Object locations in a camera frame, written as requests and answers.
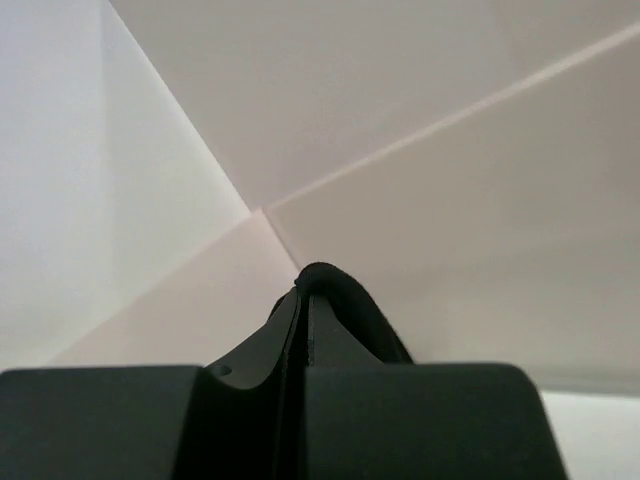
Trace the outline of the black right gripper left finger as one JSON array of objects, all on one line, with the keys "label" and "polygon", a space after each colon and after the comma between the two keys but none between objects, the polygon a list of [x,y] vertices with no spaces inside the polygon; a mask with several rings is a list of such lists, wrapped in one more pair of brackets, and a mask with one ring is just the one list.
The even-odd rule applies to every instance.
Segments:
[{"label": "black right gripper left finger", "polygon": [[208,366],[10,370],[1,376],[5,479],[296,479],[301,306]]}]

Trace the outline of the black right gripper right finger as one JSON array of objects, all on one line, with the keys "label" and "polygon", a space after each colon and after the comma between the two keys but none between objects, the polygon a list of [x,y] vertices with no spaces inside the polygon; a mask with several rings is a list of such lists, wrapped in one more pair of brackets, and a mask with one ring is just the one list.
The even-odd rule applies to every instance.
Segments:
[{"label": "black right gripper right finger", "polygon": [[309,302],[310,479],[563,479],[538,390],[502,363],[386,364]]}]

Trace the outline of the black tank top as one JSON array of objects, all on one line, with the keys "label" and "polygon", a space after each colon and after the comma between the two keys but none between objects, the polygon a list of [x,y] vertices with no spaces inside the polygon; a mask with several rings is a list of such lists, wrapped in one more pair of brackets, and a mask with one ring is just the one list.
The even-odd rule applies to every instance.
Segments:
[{"label": "black tank top", "polygon": [[278,372],[303,367],[414,363],[366,289],[332,264],[307,265],[294,281],[299,311]]}]

